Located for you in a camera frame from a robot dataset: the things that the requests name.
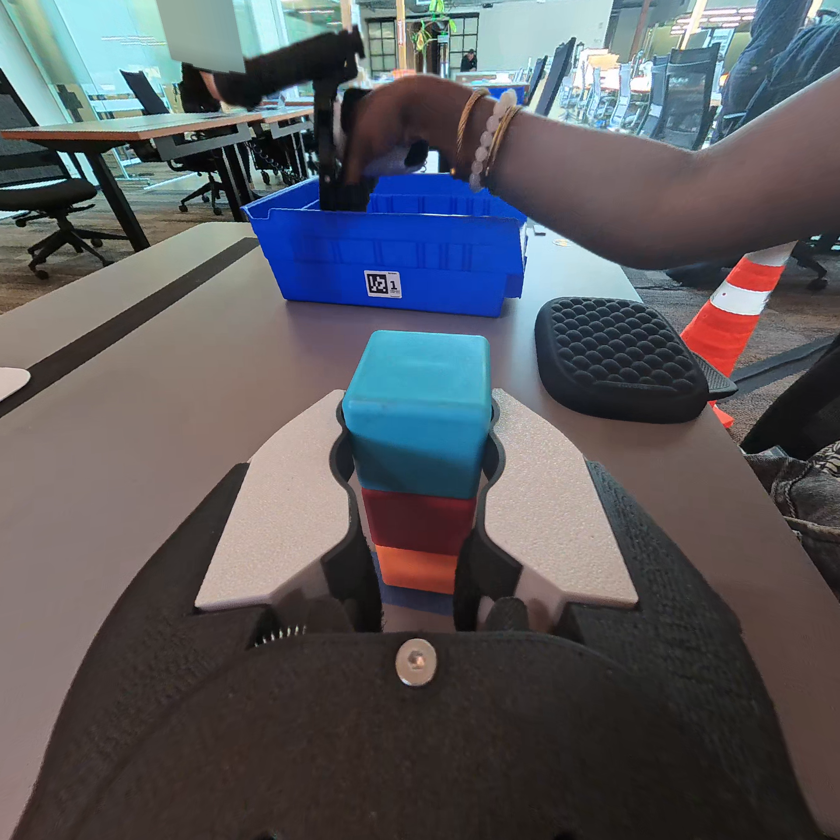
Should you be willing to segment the person's right forearm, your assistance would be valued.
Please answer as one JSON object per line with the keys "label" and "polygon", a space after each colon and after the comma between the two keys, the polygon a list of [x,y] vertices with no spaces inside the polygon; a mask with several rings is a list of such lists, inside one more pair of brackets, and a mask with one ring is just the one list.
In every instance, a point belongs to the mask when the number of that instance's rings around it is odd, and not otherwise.
{"label": "person's right forearm", "polygon": [[691,152],[521,113],[488,184],[622,266],[666,269],[838,230],[838,70]]}

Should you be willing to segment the teal foam cube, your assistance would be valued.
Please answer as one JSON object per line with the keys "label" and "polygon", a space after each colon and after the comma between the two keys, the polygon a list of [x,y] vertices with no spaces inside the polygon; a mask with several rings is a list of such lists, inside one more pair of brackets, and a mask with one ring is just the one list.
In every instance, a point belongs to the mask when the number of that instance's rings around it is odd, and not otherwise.
{"label": "teal foam cube", "polygon": [[342,411],[364,489],[470,499],[492,418],[490,344],[475,334],[374,331]]}

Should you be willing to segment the blue plastic bin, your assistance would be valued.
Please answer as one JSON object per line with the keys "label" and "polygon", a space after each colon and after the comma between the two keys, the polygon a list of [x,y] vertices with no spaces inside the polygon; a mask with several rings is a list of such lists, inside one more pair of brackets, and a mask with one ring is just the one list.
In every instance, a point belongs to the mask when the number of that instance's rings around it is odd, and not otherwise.
{"label": "blue plastic bin", "polygon": [[522,296],[526,216],[446,174],[381,178],[364,212],[311,178],[243,208],[288,301],[496,318]]}

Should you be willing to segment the person's right hand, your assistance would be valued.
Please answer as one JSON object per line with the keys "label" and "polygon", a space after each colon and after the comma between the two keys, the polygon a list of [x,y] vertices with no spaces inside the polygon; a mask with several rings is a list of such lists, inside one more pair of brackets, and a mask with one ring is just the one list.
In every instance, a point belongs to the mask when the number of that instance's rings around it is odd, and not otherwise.
{"label": "person's right hand", "polygon": [[469,178],[469,165],[457,153],[460,118],[469,97],[467,87],[426,75],[396,80],[363,97],[350,122],[344,182],[360,183],[372,163],[419,141],[441,153],[458,179]]}

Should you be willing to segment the brown office desk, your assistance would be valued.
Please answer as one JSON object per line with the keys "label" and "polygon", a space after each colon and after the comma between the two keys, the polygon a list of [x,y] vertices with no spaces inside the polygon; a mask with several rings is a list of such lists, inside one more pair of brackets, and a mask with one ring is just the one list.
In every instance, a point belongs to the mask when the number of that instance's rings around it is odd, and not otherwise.
{"label": "brown office desk", "polygon": [[176,161],[191,154],[208,152],[218,165],[232,217],[245,223],[243,206],[254,200],[241,164],[238,146],[250,139],[250,125],[259,116],[235,110],[219,113],[166,113],[134,118],[62,123],[3,129],[8,140],[29,141],[62,153],[80,153],[87,159],[101,192],[108,201],[134,251],[150,243],[107,167],[103,154],[125,144],[152,141],[163,161]]}

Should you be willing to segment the row of black office chairs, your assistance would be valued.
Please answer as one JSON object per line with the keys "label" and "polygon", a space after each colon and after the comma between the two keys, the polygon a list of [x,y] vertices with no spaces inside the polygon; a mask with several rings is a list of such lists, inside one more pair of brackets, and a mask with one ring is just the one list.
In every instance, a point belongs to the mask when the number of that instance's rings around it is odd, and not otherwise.
{"label": "row of black office chairs", "polygon": [[534,70],[532,82],[538,74],[543,81],[529,108],[548,117],[565,96],[571,104],[563,109],[574,111],[577,123],[698,151],[838,69],[838,25],[805,29],[763,70],[751,71],[751,82],[758,85],[746,100],[724,108],[723,94],[741,88],[734,74],[719,73],[719,47],[673,49],[634,77],[631,65],[617,65],[604,50],[582,49],[570,38]]}

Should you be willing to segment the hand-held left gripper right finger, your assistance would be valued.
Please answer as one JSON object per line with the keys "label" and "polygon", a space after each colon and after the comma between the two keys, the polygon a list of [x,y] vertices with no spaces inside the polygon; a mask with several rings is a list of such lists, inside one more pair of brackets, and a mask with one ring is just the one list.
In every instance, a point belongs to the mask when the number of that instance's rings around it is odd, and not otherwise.
{"label": "hand-held left gripper right finger", "polygon": [[474,527],[457,562],[457,607],[516,597],[527,608],[635,608],[638,596],[590,464],[554,425],[504,391]]}

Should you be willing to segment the red foam cube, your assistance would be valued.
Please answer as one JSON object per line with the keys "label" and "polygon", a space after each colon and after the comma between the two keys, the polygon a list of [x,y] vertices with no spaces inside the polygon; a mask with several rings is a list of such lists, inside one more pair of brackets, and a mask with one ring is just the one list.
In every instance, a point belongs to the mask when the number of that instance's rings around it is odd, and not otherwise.
{"label": "red foam cube", "polygon": [[361,489],[375,545],[441,555],[459,555],[470,535],[476,499]]}

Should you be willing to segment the blue tape strip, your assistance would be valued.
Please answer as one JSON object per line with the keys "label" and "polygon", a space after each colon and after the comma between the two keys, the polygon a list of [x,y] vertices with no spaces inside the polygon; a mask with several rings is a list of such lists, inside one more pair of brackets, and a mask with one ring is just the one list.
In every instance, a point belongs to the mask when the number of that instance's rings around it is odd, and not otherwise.
{"label": "blue tape strip", "polygon": [[452,617],[453,596],[384,584],[381,582],[381,600],[384,605],[398,606],[420,613]]}

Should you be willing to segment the green potted plant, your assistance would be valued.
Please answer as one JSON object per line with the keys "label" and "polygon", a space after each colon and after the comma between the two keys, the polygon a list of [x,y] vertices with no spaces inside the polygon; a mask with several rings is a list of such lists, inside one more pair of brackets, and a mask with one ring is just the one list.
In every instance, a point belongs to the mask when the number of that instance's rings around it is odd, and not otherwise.
{"label": "green potted plant", "polygon": [[457,31],[457,25],[448,14],[446,1],[427,2],[427,14],[419,28],[413,32],[412,39],[417,54],[423,54],[426,47],[437,42],[442,36],[449,36]]}

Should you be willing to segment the black office chair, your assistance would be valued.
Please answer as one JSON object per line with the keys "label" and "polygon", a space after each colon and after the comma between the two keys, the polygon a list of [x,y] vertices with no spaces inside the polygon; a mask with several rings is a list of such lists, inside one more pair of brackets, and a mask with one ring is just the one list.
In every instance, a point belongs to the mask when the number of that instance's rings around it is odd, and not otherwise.
{"label": "black office chair", "polygon": [[56,224],[51,235],[28,248],[28,267],[39,280],[49,278],[44,264],[64,246],[109,266],[112,262],[100,251],[103,242],[126,239],[122,234],[79,228],[70,221],[70,215],[93,208],[98,190],[86,178],[73,176],[58,152],[34,141],[2,137],[1,187],[2,213],[11,214],[17,227],[42,219]]}

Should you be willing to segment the orange foam cube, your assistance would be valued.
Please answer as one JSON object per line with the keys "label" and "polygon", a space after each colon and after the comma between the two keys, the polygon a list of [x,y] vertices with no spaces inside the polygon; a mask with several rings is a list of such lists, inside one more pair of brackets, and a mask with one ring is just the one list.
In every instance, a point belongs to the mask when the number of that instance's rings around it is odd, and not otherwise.
{"label": "orange foam cube", "polygon": [[385,585],[452,595],[455,590],[456,554],[442,554],[375,545],[375,555]]}

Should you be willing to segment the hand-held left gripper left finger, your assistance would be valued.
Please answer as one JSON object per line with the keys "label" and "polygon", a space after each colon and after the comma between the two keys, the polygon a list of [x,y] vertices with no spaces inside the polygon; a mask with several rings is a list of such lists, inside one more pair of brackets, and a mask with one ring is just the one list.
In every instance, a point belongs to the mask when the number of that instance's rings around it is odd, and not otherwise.
{"label": "hand-held left gripper left finger", "polygon": [[331,594],[326,563],[358,521],[352,448],[332,391],[250,458],[197,593],[197,609],[279,606],[290,593]]}

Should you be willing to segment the orange traffic cone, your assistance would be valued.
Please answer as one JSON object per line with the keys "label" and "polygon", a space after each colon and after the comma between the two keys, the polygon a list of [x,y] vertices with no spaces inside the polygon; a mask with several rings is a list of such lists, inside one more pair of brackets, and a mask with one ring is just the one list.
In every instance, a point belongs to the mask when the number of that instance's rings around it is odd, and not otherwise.
{"label": "orange traffic cone", "polygon": [[730,375],[758,325],[795,243],[748,253],[681,333],[686,346]]}

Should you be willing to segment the person's pants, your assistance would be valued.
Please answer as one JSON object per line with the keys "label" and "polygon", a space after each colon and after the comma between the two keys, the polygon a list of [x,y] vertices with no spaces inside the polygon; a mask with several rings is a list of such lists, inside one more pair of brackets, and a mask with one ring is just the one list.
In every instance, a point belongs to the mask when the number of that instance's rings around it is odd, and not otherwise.
{"label": "person's pants", "polygon": [[779,446],[746,461],[825,583],[839,596],[839,443],[806,460]]}

